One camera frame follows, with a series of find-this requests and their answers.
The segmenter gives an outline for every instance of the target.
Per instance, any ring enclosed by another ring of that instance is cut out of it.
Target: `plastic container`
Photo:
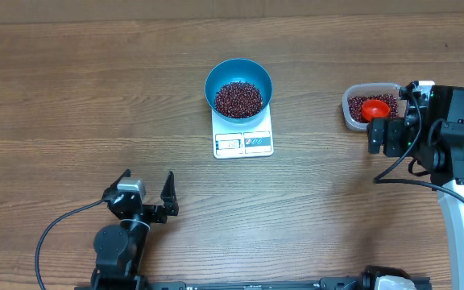
[[[366,131],[368,123],[356,122],[352,119],[348,109],[348,98],[355,96],[371,96],[390,93],[398,101],[400,85],[393,83],[370,83],[361,85],[352,85],[343,94],[343,116],[345,116],[346,126],[353,131]]]

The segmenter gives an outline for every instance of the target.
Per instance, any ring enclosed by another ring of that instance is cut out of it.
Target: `wire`
[[[412,175],[414,176],[417,176],[417,177],[422,177],[422,176],[426,176],[429,174],[429,172],[427,170],[424,170],[424,171],[421,171],[421,172],[418,172],[418,173],[415,173],[412,171],[412,167],[415,165],[415,162],[417,161],[418,159],[416,158],[413,158],[411,160],[411,162],[409,163],[408,165],[408,172],[411,173]]]
[[[55,221],[53,221],[51,224],[49,224],[49,226],[46,228],[46,230],[42,233],[42,236],[40,237],[39,239],[39,243],[37,243],[37,249],[35,250],[35,274],[37,276],[37,282],[39,282],[39,286],[40,286],[40,289],[42,290],[46,290],[46,288],[44,287],[44,283],[42,281],[42,277],[40,276],[40,269],[39,269],[39,255],[40,255],[40,247],[42,246],[42,243],[44,242],[44,239],[46,238],[46,235],[48,235],[49,233],[49,230],[54,226],[56,225],[57,223],[59,223],[60,221],[62,221],[63,219],[65,219],[66,217],[68,216],[71,216],[75,213],[80,213],[81,211],[83,210],[86,210],[86,209],[90,209],[96,205],[100,205],[103,201],[106,201],[106,200],[99,200],[99,201],[96,201],[96,202],[93,202],[92,204],[90,205],[86,205],[86,206],[82,206],[80,207],[79,209],[75,209],[73,211],[70,211],[68,213],[65,213],[65,214],[62,214],[60,217],[58,217]]]
[[[446,120],[444,118],[439,118],[438,120],[434,121],[433,124],[431,125],[431,128],[429,129],[429,133],[427,134],[427,146],[429,147],[432,146],[431,139],[433,138],[434,129],[436,129],[436,126],[438,126],[438,124],[442,122],[446,122]]]
[[[374,182],[378,183],[378,181],[385,177],[389,172],[393,171],[399,164],[404,160],[404,158],[409,156],[409,153],[411,153],[411,150],[415,147],[416,143],[418,142],[418,139],[420,138],[420,133],[422,131],[422,117],[420,114],[420,109],[418,108],[418,103],[416,102],[415,97],[410,94],[411,100],[413,102],[413,105],[415,105],[416,111],[418,112],[418,132],[416,133],[415,139],[412,141],[411,145],[409,145],[408,150],[397,160],[395,163],[388,167],[386,170],[384,170],[381,174],[377,175],[376,178],[374,178]]]
[[[420,180],[407,180],[407,179],[383,179],[383,180],[379,180],[378,183],[380,184],[414,184],[414,185],[425,186],[425,187],[446,193],[456,198],[457,200],[459,200],[460,202],[464,204],[464,197],[461,194],[456,193],[455,191],[450,190],[448,188],[444,188],[443,186],[435,185],[429,182],[424,182]]]

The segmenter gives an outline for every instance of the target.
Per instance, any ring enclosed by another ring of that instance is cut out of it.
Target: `kidney beans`
[[[352,119],[357,122],[367,123],[368,121],[363,118],[363,114],[361,113],[363,103],[368,100],[379,100],[385,102],[388,106],[390,106],[390,114],[388,115],[389,118],[397,118],[399,116],[399,104],[396,101],[396,98],[393,97],[391,93],[385,93],[380,95],[371,95],[367,96],[355,96],[348,98],[348,109],[350,111],[350,115]]]
[[[232,82],[223,85],[214,100],[216,111],[230,118],[248,118],[263,108],[259,89],[248,82]]]

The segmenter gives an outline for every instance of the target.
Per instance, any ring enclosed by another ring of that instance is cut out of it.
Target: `red scoop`
[[[373,118],[386,118],[390,114],[390,106],[379,100],[368,100],[362,104],[362,117],[368,122]]]

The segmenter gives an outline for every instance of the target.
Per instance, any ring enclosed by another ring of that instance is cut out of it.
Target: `scale label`
[[[245,153],[271,151],[271,136],[268,131],[245,133]]]

